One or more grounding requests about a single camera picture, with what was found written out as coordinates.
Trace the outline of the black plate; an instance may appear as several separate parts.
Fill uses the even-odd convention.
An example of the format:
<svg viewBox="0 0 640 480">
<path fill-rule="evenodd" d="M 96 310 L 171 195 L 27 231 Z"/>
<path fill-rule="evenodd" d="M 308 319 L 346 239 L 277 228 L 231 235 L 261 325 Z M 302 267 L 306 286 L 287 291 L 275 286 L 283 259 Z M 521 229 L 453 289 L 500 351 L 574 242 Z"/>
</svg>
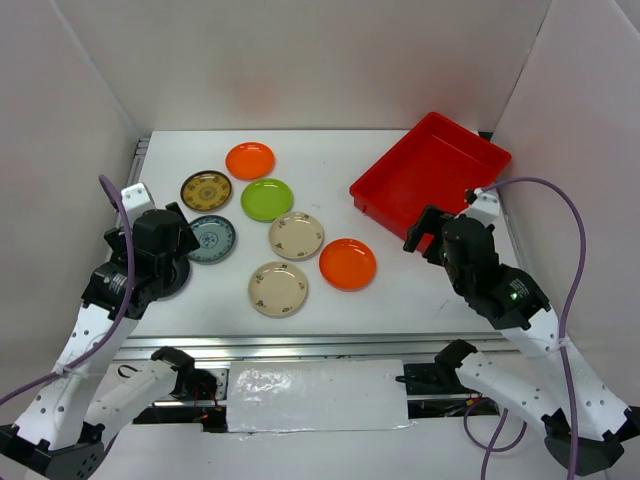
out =
<svg viewBox="0 0 640 480">
<path fill-rule="evenodd" d="M 162 291 L 158 294 L 158 300 L 164 300 L 176 295 L 188 282 L 191 272 L 190 261 L 187 257 L 175 260 L 169 276 L 164 279 Z"/>
</svg>

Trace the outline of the blue patterned plate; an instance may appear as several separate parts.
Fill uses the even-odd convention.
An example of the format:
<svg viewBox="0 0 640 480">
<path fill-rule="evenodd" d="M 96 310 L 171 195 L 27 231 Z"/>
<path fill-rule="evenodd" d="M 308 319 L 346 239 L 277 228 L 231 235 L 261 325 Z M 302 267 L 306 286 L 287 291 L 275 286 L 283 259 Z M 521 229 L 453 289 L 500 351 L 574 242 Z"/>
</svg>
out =
<svg viewBox="0 0 640 480">
<path fill-rule="evenodd" d="M 219 215 L 204 215 L 189 223 L 199 247 L 188 254 L 191 261 L 203 264 L 217 263 L 233 250 L 236 231 L 233 224 Z"/>
</svg>

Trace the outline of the yellow patterned dark plate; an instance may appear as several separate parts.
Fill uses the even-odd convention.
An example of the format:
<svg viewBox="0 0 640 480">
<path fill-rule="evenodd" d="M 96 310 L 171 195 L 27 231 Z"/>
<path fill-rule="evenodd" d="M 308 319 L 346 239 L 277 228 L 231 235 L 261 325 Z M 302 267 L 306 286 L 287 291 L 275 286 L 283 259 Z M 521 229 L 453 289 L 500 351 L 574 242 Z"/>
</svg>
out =
<svg viewBox="0 0 640 480">
<path fill-rule="evenodd" d="M 223 207 L 233 191 L 230 179 L 220 171 L 204 170 L 190 175 L 180 188 L 182 202 L 191 210 L 211 212 Z"/>
</svg>

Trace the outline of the green plate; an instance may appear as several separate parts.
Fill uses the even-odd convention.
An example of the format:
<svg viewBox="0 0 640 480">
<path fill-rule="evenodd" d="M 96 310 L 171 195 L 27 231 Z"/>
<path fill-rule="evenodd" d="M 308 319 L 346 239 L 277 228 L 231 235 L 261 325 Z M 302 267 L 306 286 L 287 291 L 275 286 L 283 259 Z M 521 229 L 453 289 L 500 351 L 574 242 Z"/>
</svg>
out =
<svg viewBox="0 0 640 480">
<path fill-rule="evenodd" d="M 290 187 L 275 178 L 263 178 L 251 182 L 241 194 L 241 207 L 245 214 L 256 221 L 270 222 L 288 212 L 294 196 Z"/>
</svg>

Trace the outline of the cream floral plate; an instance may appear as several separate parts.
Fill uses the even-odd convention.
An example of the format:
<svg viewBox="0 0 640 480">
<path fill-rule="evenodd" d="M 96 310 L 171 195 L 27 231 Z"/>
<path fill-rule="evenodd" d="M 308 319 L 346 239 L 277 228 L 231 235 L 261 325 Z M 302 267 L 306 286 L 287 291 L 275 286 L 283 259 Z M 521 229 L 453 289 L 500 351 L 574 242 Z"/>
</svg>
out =
<svg viewBox="0 0 640 480">
<path fill-rule="evenodd" d="M 312 215 L 287 212 L 277 217 L 268 232 L 272 250 L 282 258 L 303 260 L 313 256 L 324 241 L 324 228 Z"/>
<path fill-rule="evenodd" d="M 303 306 L 308 290 L 306 275 L 289 262 L 260 266 L 251 275 L 247 287 L 251 306 L 269 317 L 294 314 Z"/>
</svg>

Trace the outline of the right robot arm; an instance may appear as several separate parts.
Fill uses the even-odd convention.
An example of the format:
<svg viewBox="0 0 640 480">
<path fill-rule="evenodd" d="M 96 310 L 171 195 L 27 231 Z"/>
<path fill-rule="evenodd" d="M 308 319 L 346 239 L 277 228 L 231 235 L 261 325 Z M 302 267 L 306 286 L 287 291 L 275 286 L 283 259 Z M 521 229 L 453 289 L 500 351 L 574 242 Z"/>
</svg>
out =
<svg viewBox="0 0 640 480">
<path fill-rule="evenodd" d="M 466 200 L 459 214 L 427 206 L 408 229 L 403 248 L 413 252 L 430 236 L 424 258 L 444 268 L 455 293 L 527 359 L 543 384 L 530 385 L 470 343 L 455 340 L 435 357 L 438 385 L 450 392 L 474 390 L 515 413 L 575 475 L 611 468 L 624 442 L 639 435 L 638 408 L 608 389 L 561 334 L 560 320 L 535 280 L 500 261 L 493 234 L 498 199 L 476 189 Z"/>
</svg>

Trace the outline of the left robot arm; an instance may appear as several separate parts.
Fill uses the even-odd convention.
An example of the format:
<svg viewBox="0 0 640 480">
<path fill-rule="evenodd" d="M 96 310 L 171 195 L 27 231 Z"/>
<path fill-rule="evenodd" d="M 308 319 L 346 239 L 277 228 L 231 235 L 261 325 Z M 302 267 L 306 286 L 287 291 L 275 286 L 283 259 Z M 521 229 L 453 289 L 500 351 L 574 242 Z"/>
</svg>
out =
<svg viewBox="0 0 640 480">
<path fill-rule="evenodd" d="M 186 352 L 164 346 L 119 386 L 97 397 L 123 342 L 149 305 L 175 294 L 199 243 L 176 203 L 156 206 L 143 183 L 121 191 L 99 178 L 121 224 L 107 231 L 110 259 L 91 274 L 71 335 L 52 371 L 17 391 L 39 391 L 1 428 L 1 454 L 47 479 L 88 479 L 119 432 L 149 405 L 214 400 L 216 376 Z"/>
</svg>

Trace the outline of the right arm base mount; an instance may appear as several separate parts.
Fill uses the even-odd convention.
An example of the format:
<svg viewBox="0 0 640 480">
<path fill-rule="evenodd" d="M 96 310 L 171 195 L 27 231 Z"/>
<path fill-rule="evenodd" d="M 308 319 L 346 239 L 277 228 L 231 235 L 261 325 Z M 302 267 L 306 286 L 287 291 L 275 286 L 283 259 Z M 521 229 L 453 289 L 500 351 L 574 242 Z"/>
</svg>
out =
<svg viewBox="0 0 640 480">
<path fill-rule="evenodd" d="M 404 364 L 403 373 L 396 376 L 395 381 L 405 386 L 409 396 L 466 392 L 454 370 L 438 363 Z"/>
</svg>

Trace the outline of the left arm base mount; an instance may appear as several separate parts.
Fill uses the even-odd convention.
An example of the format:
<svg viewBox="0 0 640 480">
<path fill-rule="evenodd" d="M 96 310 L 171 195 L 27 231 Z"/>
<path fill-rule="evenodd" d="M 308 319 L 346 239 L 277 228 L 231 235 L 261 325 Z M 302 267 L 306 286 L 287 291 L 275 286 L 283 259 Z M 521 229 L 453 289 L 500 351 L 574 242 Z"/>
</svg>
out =
<svg viewBox="0 0 640 480">
<path fill-rule="evenodd" d="M 170 397 L 191 403 L 196 409 L 223 409 L 228 386 L 228 369 L 195 369 L 179 379 Z"/>
</svg>

